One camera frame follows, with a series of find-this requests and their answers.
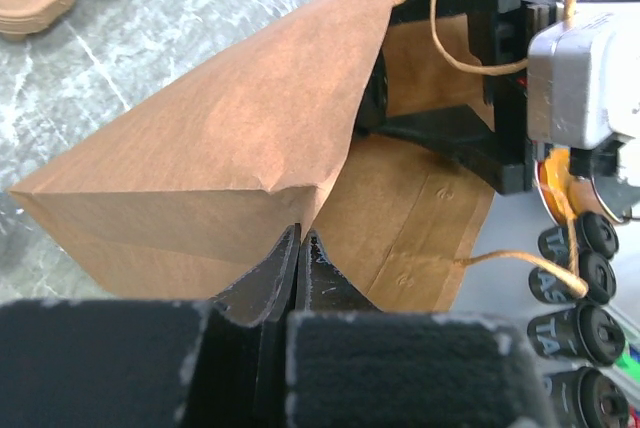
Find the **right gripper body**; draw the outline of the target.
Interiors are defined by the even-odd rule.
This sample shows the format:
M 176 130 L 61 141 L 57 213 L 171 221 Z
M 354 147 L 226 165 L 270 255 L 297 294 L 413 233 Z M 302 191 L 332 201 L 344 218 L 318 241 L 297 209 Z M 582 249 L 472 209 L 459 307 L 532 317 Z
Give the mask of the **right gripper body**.
M 551 0 L 407 0 L 391 11 L 389 73 L 394 77 L 389 117 L 426 110 L 470 106 L 489 128 L 499 104 L 525 109 L 527 76 L 524 71 L 488 76 L 481 80 L 454 80 L 450 70 L 435 65 L 436 48 L 428 41 L 429 10 L 436 10 L 446 35 L 456 47 L 466 46 L 484 65 L 514 62 L 524 56 L 533 33 L 531 16 Z M 402 61 L 423 69 L 418 81 L 396 77 Z

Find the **lidded spare cup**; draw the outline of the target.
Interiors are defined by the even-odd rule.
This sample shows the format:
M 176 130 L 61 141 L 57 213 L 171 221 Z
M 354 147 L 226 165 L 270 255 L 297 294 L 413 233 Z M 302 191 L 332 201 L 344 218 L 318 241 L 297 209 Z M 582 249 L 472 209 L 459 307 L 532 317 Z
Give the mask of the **lidded spare cup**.
M 581 367 L 543 377 L 559 427 L 621 428 L 630 405 L 622 389 L 599 370 Z
M 580 299 L 598 305 L 608 304 L 617 292 L 617 280 L 610 262 L 601 254 L 585 249 L 578 256 L 579 281 L 586 283 L 586 295 L 578 297 L 554 274 L 536 267 L 528 278 L 531 294 L 545 304 L 568 304 Z
M 626 345 L 619 323 L 592 303 L 532 318 L 527 336 L 541 357 L 586 361 L 598 367 L 612 366 Z
M 574 220 L 578 250 L 590 249 L 611 260 L 619 250 L 619 239 L 614 226 L 604 216 L 584 212 Z M 558 264 L 569 259 L 568 225 L 560 224 L 543 231 L 538 237 L 542 256 Z

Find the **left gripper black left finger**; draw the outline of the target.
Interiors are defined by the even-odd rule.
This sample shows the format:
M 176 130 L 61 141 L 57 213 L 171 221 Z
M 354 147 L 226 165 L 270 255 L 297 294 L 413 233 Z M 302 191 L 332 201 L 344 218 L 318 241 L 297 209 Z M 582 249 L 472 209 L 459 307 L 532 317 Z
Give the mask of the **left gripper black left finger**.
M 5 427 L 277 427 L 301 246 L 205 300 L 19 299 L 1 307 Z

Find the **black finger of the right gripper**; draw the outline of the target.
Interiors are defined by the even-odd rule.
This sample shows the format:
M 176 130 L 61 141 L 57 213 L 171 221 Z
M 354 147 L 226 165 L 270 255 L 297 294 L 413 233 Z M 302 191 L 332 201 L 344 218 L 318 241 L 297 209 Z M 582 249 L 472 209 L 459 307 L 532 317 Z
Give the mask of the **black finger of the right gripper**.
M 527 192 L 533 187 L 533 155 L 525 109 L 499 104 L 493 113 L 489 128 L 468 105 L 390 117 L 361 108 L 354 132 L 421 146 L 470 170 L 499 194 Z

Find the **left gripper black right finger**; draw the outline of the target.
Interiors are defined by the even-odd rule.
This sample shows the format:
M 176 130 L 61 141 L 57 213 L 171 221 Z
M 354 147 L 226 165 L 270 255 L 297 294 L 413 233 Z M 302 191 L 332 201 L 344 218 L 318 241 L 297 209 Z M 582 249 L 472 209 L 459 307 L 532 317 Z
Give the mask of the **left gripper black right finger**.
M 532 350 L 477 313 L 378 310 L 331 263 L 316 232 L 301 247 L 287 320 L 291 427 L 551 427 Z

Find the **brown paper bag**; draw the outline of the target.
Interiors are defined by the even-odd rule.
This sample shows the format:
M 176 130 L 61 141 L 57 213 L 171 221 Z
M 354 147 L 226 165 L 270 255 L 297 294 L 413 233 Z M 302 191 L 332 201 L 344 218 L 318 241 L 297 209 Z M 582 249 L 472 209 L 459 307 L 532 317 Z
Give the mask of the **brown paper bag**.
M 46 166 L 11 196 L 106 291 L 205 298 L 282 231 L 317 229 L 379 307 L 450 308 L 493 190 L 418 146 L 354 139 L 379 54 L 391 109 L 482 105 L 403 0 L 314 0 L 231 46 Z

